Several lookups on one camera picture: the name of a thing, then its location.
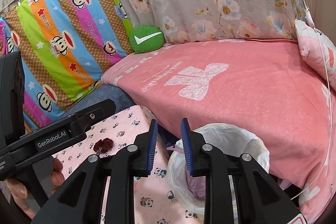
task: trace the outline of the colorful striped fabric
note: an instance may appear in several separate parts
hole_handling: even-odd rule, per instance
[[[132,53],[119,0],[22,0],[0,18],[0,54],[20,50],[26,128],[57,120]]]

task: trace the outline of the checkmark logo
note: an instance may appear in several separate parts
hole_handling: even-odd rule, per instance
[[[134,38],[135,38],[136,43],[139,45],[139,44],[141,44],[142,42],[144,42],[144,41],[146,41],[146,40],[148,40],[148,39],[150,39],[150,38],[152,38],[152,37],[155,37],[156,35],[158,35],[158,34],[160,34],[160,33],[162,33],[162,32],[152,33],[152,34],[147,35],[147,36],[145,36],[145,37],[143,37],[143,38],[139,38],[139,37],[134,36]]]

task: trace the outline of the red star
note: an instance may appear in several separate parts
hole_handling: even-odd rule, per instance
[[[76,70],[76,64],[71,63],[71,66],[69,67],[72,71]]]
[[[38,13],[39,16],[43,15],[44,14],[44,9],[41,8],[37,13]]]

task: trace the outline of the white cable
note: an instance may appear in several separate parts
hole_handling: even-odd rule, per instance
[[[324,62],[324,68],[325,68],[325,75],[326,75],[326,78],[327,78],[327,83],[328,83],[328,92],[329,92],[329,118],[330,118],[330,132],[329,132],[329,145],[328,145],[328,152],[327,152],[327,155],[325,157],[325,161],[323,163],[323,166],[320,170],[320,172],[317,174],[317,176],[313,179],[312,182],[310,182],[308,184],[308,186],[306,186],[300,193],[298,193],[295,197],[291,198],[291,200],[297,198],[298,196],[300,196],[304,191],[306,191],[310,185],[312,185],[316,180],[317,178],[320,176],[320,174],[322,173],[322,170],[323,170],[323,167],[325,166],[326,162],[328,161],[328,157],[329,157],[329,152],[330,152],[330,143],[331,143],[331,131],[332,131],[332,108],[331,108],[331,92],[330,92],[330,85],[329,85],[329,77],[328,77],[328,70],[327,70],[327,63],[326,63],[326,59],[324,57],[324,51],[322,49],[322,44],[321,44],[321,41],[320,41],[320,36],[318,35],[317,33],[317,29],[315,28],[315,24],[314,24],[314,21],[311,17],[311,14],[310,14],[310,11],[309,11],[309,8],[305,2],[305,0],[303,0],[303,5],[305,6],[305,9],[306,9],[306,12],[305,12],[305,15],[306,15],[306,19],[307,19],[307,22],[309,24],[309,26],[314,29],[316,35],[317,35],[317,39],[319,40],[319,44],[320,44],[320,49],[321,49],[321,53],[322,53],[322,57],[323,57],[323,62]]]

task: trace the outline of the human hand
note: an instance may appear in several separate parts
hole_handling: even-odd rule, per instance
[[[55,185],[51,193],[53,194],[57,188],[65,181],[62,174],[63,164],[59,159],[54,159],[54,172],[51,173],[51,182]],[[7,186],[13,195],[15,203],[24,211],[24,213],[31,219],[35,216],[33,210],[29,207],[26,199],[29,196],[27,188],[15,178],[9,178],[7,180]]]

